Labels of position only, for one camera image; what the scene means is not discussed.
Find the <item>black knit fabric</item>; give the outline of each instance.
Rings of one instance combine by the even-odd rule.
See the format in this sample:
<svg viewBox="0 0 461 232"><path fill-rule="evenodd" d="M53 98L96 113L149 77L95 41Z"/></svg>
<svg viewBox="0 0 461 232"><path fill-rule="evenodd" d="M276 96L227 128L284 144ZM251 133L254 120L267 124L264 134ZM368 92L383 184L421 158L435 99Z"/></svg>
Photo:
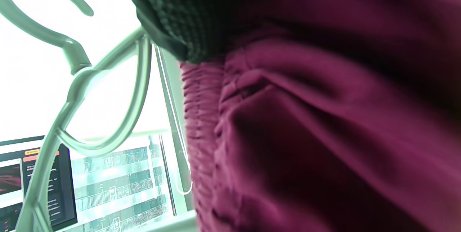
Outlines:
<svg viewBox="0 0 461 232"><path fill-rule="evenodd" d="M222 49L227 0L132 0L153 41L178 60L201 63Z"/></svg>

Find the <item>hanger hook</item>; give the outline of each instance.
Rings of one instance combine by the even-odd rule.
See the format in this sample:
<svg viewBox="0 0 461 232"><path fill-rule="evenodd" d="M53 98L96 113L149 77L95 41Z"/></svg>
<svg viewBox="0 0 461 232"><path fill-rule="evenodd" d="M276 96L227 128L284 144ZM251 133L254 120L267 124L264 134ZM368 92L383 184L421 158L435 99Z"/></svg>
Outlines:
<svg viewBox="0 0 461 232"><path fill-rule="evenodd" d="M70 1L74 3L83 14L90 17L94 15L93 10L84 0ZM62 48L71 66L72 75L76 74L82 68L91 66L88 56L79 42L64 34L43 27L22 12L13 0L0 0L0 14L29 35Z"/></svg>

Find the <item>monitor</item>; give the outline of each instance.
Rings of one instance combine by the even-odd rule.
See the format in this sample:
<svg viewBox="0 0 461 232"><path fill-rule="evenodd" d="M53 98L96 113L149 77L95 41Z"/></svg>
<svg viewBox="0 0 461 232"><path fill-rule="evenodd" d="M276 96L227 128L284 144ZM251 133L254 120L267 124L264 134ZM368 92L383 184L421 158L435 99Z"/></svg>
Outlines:
<svg viewBox="0 0 461 232"><path fill-rule="evenodd" d="M44 136L0 142L0 232L15 230ZM48 186L53 230L77 222L69 149L59 146Z"/></svg>

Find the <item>bright window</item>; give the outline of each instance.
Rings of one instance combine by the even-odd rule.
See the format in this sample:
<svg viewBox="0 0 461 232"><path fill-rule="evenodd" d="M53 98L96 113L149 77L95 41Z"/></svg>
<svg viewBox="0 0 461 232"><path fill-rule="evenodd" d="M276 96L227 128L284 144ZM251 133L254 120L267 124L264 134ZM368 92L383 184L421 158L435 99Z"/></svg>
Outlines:
<svg viewBox="0 0 461 232"><path fill-rule="evenodd" d="M79 41L96 64L140 22L130 0L85 1L94 9L93 17L68 0L14 0L37 22ZM133 92L135 52L87 97L68 127L74 137L97 140L118 127ZM0 141L47 134L73 78L61 49L29 36L0 15L0 53ZM152 55L148 96L132 137L104 157L71 151L79 223L68 231L131 231L192 209L190 195L179 193L188 190L180 173L189 170L177 150L181 139L172 132L157 53Z"/></svg>

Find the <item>computer screen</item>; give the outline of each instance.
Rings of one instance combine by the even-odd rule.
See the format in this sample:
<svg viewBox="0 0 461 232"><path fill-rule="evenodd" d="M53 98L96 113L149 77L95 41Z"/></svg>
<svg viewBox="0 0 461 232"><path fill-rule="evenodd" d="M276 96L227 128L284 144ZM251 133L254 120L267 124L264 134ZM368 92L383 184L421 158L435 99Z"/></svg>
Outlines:
<svg viewBox="0 0 461 232"><path fill-rule="evenodd" d="M0 232L16 228L43 137L0 142ZM62 144L51 169L48 210L55 231L77 222L71 159Z"/></svg>

